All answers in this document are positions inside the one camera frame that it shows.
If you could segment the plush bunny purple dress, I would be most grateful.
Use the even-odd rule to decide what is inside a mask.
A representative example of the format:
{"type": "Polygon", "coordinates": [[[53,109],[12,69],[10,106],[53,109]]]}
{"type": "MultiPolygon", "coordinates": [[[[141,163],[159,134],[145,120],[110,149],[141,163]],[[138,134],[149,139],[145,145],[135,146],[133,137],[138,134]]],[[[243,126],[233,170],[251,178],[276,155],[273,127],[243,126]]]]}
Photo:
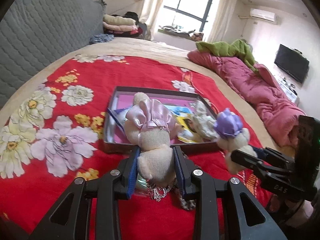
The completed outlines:
{"type": "Polygon", "coordinates": [[[225,162],[230,174],[236,175],[245,169],[244,166],[231,160],[233,151],[241,150],[248,155],[257,157],[257,153],[249,145],[249,130],[243,127],[240,117],[231,112],[229,108],[217,115],[213,128],[219,135],[217,145],[225,151],[225,162]]]}

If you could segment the white floral cloth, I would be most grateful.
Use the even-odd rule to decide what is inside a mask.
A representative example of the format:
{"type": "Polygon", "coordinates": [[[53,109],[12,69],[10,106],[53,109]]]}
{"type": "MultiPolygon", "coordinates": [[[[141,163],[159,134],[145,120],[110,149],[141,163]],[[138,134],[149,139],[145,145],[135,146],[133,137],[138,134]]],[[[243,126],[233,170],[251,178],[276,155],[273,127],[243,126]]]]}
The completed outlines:
{"type": "Polygon", "coordinates": [[[196,133],[203,139],[214,141],[218,138],[218,134],[214,130],[216,120],[207,114],[207,107],[200,100],[195,103],[192,121],[196,133]]]}

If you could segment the yellow cartoon wipes pack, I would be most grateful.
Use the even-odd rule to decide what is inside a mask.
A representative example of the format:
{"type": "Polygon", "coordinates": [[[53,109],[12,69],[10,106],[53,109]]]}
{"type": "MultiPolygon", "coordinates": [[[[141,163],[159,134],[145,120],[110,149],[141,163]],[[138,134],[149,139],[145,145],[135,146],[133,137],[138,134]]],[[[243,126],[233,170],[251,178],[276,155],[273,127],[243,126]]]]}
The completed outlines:
{"type": "Polygon", "coordinates": [[[179,141],[188,144],[201,143],[203,138],[196,132],[192,117],[193,115],[189,113],[175,115],[176,123],[181,126],[180,131],[177,133],[177,138],[179,141]]]}

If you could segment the plush bunny pink dress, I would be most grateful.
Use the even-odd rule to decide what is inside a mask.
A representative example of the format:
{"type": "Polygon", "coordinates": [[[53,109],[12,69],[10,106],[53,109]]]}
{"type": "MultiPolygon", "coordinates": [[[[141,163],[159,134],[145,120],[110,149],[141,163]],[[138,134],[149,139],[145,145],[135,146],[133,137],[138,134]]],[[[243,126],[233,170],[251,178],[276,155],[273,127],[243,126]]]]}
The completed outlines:
{"type": "Polygon", "coordinates": [[[128,141],[141,149],[137,158],[138,173],[159,187],[172,184],[176,174],[171,140],[182,126],[176,124],[172,112],[163,103],[142,92],[134,95],[133,106],[125,118],[128,141]]]}

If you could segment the leopard print soft item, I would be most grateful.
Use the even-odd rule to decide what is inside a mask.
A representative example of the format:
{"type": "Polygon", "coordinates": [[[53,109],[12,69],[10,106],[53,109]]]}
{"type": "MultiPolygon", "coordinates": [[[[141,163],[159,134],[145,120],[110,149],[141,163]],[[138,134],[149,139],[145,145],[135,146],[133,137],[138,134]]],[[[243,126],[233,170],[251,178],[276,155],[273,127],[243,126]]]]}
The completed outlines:
{"type": "Polygon", "coordinates": [[[194,210],[196,207],[196,201],[195,200],[185,200],[182,198],[182,195],[180,194],[179,189],[176,187],[175,188],[175,193],[176,196],[178,197],[178,200],[180,201],[180,206],[186,210],[186,211],[191,211],[194,210]]]}

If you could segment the pink quilted comforter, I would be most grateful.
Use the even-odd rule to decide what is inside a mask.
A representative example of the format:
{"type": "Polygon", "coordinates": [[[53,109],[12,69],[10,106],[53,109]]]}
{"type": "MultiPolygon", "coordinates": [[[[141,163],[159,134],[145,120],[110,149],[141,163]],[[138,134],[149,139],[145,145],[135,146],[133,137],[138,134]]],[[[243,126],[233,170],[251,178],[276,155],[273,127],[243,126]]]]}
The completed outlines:
{"type": "Polygon", "coordinates": [[[214,71],[232,90],[249,103],[279,146],[298,145],[298,118],[305,113],[291,102],[275,77],[262,64],[249,69],[237,57],[216,57],[193,50],[188,59],[214,71]]]}

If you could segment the green sponge in plastic bag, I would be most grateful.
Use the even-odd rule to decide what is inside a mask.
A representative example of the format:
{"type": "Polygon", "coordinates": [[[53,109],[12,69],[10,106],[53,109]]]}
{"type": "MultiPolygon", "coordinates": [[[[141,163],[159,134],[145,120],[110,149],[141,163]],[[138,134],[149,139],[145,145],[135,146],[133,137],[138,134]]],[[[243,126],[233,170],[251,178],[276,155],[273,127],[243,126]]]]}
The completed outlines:
{"type": "Polygon", "coordinates": [[[137,175],[137,180],[136,180],[136,185],[135,185],[135,195],[138,196],[148,196],[148,183],[146,180],[138,173],[137,175]]]}

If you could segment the dark cardboard box tray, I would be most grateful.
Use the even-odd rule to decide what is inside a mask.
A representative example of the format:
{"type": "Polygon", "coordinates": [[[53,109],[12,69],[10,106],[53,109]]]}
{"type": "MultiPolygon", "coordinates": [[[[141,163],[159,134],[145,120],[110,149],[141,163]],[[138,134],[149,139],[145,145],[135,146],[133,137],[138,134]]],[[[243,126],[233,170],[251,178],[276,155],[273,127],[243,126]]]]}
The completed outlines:
{"type": "Polygon", "coordinates": [[[199,94],[155,88],[117,86],[113,91],[106,110],[103,138],[105,152],[129,153],[133,149],[133,145],[127,140],[119,126],[119,120],[116,120],[112,114],[118,113],[121,109],[130,108],[133,97],[137,92],[143,92],[149,98],[155,98],[165,105],[187,107],[189,109],[191,109],[192,104],[195,104],[199,100],[205,105],[207,115],[216,117],[214,110],[199,94]]]}

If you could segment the blue white plastic packet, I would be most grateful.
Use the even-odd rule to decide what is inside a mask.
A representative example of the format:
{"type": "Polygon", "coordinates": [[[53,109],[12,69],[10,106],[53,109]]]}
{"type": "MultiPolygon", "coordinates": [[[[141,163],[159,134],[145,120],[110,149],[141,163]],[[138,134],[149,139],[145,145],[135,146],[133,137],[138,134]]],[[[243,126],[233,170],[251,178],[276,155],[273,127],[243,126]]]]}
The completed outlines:
{"type": "Polygon", "coordinates": [[[107,109],[108,114],[114,119],[116,122],[116,125],[119,127],[119,129],[125,133],[124,131],[124,125],[125,121],[127,120],[126,115],[128,111],[130,110],[130,107],[127,108],[121,108],[121,109],[107,109]]]}

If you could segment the green blanket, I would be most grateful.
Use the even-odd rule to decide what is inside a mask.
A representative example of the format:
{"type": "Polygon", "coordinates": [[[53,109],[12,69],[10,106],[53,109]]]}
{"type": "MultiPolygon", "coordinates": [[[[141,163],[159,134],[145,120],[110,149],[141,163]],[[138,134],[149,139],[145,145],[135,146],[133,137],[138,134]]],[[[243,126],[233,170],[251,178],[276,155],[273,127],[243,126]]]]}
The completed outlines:
{"type": "Polygon", "coordinates": [[[258,73],[255,68],[255,59],[250,50],[249,45],[243,40],[236,40],[232,44],[227,42],[196,42],[196,48],[201,53],[211,53],[215,57],[237,57],[240,59],[250,70],[258,73]]]}

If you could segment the white air conditioner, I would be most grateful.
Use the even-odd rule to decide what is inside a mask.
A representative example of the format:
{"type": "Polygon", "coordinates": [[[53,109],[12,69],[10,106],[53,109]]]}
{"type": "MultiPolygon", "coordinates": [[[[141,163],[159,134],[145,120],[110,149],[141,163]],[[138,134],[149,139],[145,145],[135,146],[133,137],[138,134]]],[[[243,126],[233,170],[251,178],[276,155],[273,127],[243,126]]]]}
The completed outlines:
{"type": "Polygon", "coordinates": [[[258,18],[268,22],[276,23],[277,16],[274,12],[260,10],[260,9],[250,9],[250,16],[253,18],[258,18]]]}

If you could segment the beige bed sheet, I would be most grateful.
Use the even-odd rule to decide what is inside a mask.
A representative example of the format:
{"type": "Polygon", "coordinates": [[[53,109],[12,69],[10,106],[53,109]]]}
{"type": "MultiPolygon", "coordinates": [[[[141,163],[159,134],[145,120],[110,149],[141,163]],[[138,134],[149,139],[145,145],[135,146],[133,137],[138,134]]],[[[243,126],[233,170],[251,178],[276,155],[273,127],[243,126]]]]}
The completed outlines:
{"type": "Polygon", "coordinates": [[[187,58],[187,50],[180,49],[174,46],[169,46],[162,42],[151,42],[147,40],[139,40],[134,38],[117,37],[111,42],[97,43],[85,46],[67,55],[61,57],[55,62],[48,65],[31,79],[29,79],[22,87],[20,87],[1,109],[1,127],[5,125],[12,112],[17,109],[20,104],[31,96],[33,91],[47,78],[50,74],[57,70],[66,61],[72,59],[78,54],[85,55],[116,55],[116,56],[137,56],[147,59],[153,59],[161,63],[170,64],[193,70],[213,79],[218,89],[242,115],[245,122],[249,124],[256,133],[259,141],[264,147],[275,148],[280,147],[274,142],[265,128],[262,120],[257,115],[256,111],[234,90],[231,89],[215,72],[199,66],[187,58]]]}

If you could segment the white curtain right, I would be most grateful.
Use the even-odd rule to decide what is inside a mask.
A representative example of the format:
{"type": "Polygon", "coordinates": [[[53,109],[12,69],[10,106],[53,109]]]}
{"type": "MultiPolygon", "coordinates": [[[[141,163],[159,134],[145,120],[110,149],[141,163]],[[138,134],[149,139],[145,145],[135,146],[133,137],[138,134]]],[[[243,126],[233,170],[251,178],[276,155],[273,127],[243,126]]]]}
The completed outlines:
{"type": "Polygon", "coordinates": [[[238,0],[219,0],[215,19],[206,41],[209,43],[223,41],[238,0]]]}

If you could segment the white curtain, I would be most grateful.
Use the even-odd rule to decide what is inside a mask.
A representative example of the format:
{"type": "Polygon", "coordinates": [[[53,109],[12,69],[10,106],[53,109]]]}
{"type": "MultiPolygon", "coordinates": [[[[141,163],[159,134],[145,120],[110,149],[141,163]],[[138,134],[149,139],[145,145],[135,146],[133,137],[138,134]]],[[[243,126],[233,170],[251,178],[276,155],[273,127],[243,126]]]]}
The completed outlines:
{"type": "Polygon", "coordinates": [[[219,0],[215,19],[206,41],[209,43],[223,41],[238,0],[219,0]]]}
{"type": "Polygon", "coordinates": [[[159,12],[163,7],[164,0],[143,0],[140,22],[145,23],[147,32],[145,38],[149,41],[154,39],[158,30],[159,12]]]}

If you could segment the blue patterned cloth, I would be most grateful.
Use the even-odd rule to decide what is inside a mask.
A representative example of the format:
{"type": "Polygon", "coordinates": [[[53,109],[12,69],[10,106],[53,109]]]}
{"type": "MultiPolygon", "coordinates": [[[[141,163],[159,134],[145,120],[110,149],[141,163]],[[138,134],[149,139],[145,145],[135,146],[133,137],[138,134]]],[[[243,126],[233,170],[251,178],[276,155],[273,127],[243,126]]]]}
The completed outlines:
{"type": "Polygon", "coordinates": [[[114,39],[113,34],[98,34],[93,35],[89,39],[89,44],[106,43],[114,39]]]}

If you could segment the stack of folded blankets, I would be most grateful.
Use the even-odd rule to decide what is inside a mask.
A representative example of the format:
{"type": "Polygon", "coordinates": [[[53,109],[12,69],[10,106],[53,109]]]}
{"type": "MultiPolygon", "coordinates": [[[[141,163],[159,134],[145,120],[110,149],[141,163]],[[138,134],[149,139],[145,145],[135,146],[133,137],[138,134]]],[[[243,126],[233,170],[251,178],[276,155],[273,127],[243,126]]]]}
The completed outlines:
{"type": "Polygon", "coordinates": [[[145,39],[147,26],[140,22],[135,12],[128,11],[124,16],[108,15],[103,16],[103,29],[105,34],[114,37],[129,37],[145,39]]]}

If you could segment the white curtain left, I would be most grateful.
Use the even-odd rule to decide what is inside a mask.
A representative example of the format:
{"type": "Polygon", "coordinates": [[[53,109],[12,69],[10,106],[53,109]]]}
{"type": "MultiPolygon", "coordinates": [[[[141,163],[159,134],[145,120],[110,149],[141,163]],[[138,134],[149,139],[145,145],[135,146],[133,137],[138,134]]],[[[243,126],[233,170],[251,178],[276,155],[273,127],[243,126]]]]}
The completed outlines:
{"type": "Polygon", "coordinates": [[[154,39],[158,30],[159,12],[163,7],[164,0],[143,0],[140,22],[145,23],[147,32],[145,38],[149,41],[154,39]]]}

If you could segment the grey quilted headboard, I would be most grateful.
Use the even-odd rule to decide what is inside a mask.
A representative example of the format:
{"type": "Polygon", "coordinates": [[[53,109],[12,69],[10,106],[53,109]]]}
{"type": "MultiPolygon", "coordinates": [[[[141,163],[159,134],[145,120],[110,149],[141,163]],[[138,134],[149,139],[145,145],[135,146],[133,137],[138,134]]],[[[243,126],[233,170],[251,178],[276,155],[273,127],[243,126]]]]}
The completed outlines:
{"type": "Polygon", "coordinates": [[[103,32],[103,0],[15,0],[1,20],[1,106],[29,79],[103,32]]]}

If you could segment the black wall television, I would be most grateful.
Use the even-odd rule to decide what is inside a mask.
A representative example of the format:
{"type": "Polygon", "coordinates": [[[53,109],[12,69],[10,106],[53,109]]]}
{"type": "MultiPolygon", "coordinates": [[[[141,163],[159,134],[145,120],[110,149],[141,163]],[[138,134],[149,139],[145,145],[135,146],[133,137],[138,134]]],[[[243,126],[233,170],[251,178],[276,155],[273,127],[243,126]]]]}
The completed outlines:
{"type": "Polygon", "coordinates": [[[279,45],[274,64],[298,83],[304,82],[309,71],[309,61],[282,44],[279,45]]]}

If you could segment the window with dark frame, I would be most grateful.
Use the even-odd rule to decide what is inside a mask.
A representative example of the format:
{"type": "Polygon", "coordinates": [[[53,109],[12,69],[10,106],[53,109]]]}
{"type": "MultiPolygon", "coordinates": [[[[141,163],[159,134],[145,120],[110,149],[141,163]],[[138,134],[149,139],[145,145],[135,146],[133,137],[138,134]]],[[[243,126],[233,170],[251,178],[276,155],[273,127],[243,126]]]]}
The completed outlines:
{"type": "Polygon", "coordinates": [[[217,0],[163,0],[159,26],[172,26],[180,31],[204,31],[213,18],[217,0]]]}

